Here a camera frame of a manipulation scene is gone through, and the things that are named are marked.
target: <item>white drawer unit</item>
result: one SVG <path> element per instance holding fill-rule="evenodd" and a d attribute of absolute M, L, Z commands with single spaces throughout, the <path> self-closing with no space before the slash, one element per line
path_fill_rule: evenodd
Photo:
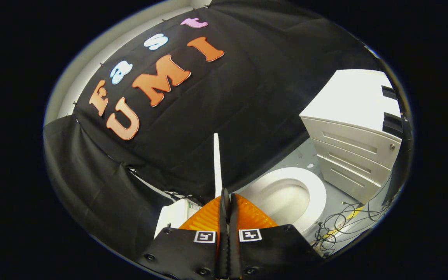
<path fill-rule="evenodd" d="M 385 73 L 338 70 L 299 116 L 325 180 L 366 203 L 390 176 L 402 143 L 397 95 Z"/>
<path fill-rule="evenodd" d="M 319 156 L 320 168 L 325 181 L 336 186 L 344 193 L 366 204 L 381 187 L 370 179 L 361 176 L 323 156 Z"/>
<path fill-rule="evenodd" d="M 343 165 L 349 170 L 363 175 L 379 185 L 383 185 L 390 176 L 391 169 L 386 168 L 381 164 L 328 143 L 315 139 L 312 139 L 312 141 L 319 156 L 329 159 L 339 165 Z"/>
<path fill-rule="evenodd" d="M 402 142 L 393 135 L 381 135 L 345 124 L 304 118 L 302 121 L 311 138 L 351 151 L 389 169 L 395 163 Z"/>

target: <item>toilet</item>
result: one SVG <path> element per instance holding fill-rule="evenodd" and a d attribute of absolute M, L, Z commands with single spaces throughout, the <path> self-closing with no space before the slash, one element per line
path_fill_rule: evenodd
<path fill-rule="evenodd" d="M 316 230 L 326 189 L 316 174 L 298 167 L 274 170 L 239 193 L 278 225 L 291 224 L 304 236 Z"/>

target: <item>yellow cable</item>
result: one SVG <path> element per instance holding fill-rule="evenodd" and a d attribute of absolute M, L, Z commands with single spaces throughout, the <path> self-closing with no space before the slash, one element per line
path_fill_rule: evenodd
<path fill-rule="evenodd" d="M 350 215 L 348 215 L 348 216 L 346 217 L 346 219 L 347 219 L 347 220 L 350 220 L 351 218 L 354 218 L 355 216 L 357 216 L 357 214 L 359 214 L 359 212 L 360 212 L 363 208 L 364 208 L 364 205 L 363 205 L 362 207 L 357 208 L 355 211 L 352 211 L 352 213 L 350 213 Z M 338 231 L 339 231 L 339 230 L 337 230 L 337 229 L 330 230 L 330 231 L 327 232 L 327 234 L 324 234 L 324 236 L 323 236 L 322 238 L 323 238 L 323 239 L 326 239 L 326 238 L 329 237 L 329 236 L 334 236 L 334 234 L 335 234 L 336 232 L 338 232 Z"/>

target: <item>black fabric backdrop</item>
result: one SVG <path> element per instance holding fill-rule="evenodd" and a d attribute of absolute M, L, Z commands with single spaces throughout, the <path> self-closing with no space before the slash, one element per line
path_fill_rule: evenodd
<path fill-rule="evenodd" d="M 185 18 L 209 24 L 180 25 Z M 169 41 L 155 51 L 144 47 L 157 33 Z M 206 37 L 225 55 L 206 62 L 202 53 L 186 46 L 197 37 Z M 166 54 L 192 74 L 151 107 L 132 81 L 142 73 L 156 75 L 154 64 Z M 110 71 L 122 60 L 133 68 L 112 85 Z M 223 2 L 176 16 L 138 35 L 98 67 L 73 112 L 85 133 L 150 184 L 192 194 L 202 203 L 214 193 L 213 133 L 219 133 L 223 185 L 237 190 L 308 138 L 298 114 L 336 70 L 381 69 L 356 39 L 334 24 L 274 2 Z M 89 98 L 101 79 L 107 81 L 109 103 L 98 117 Z M 128 141 L 105 125 L 121 97 L 140 121 Z M 129 126 L 123 114 L 116 116 Z"/>
<path fill-rule="evenodd" d="M 180 25 L 186 18 L 208 26 Z M 144 47 L 157 33 L 169 41 L 155 51 Z M 186 45 L 197 37 L 225 55 L 206 62 Z M 155 62 L 167 54 L 192 74 L 152 107 L 132 81 L 156 75 Z M 122 60 L 133 67 L 112 85 L 110 72 Z M 128 167 L 160 190 L 205 204 L 214 197 L 213 133 L 219 133 L 222 184 L 235 191 L 309 138 L 298 115 L 339 69 L 382 66 L 350 34 L 289 3 L 220 2 L 181 14 L 98 65 L 73 114 L 45 126 L 51 181 L 87 232 L 132 258 L 152 239 L 160 209 L 171 201 L 137 181 Z M 100 80 L 109 100 L 101 117 L 89 104 Z M 106 127 L 121 97 L 140 121 L 131 140 Z M 130 125 L 122 113 L 116 117 Z"/>

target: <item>drawer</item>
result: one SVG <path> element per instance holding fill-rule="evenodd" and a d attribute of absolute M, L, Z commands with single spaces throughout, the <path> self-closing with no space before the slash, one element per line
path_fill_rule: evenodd
<path fill-rule="evenodd" d="M 390 176 L 390 169 L 363 156 L 319 140 L 312 139 L 312 142 L 318 155 L 343 165 L 379 185 L 383 185 Z"/>
<path fill-rule="evenodd" d="M 351 151 L 389 169 L 393 168 L 401 142 L 395 136 L 318 119 L 303 117 L 302 122 L 313 139 Z"/>
<path fill-rule="evenodd" d="M 380 185 L 318 155 L 322 176 L 344 193 L 366 204 L 379 190 Z"/>

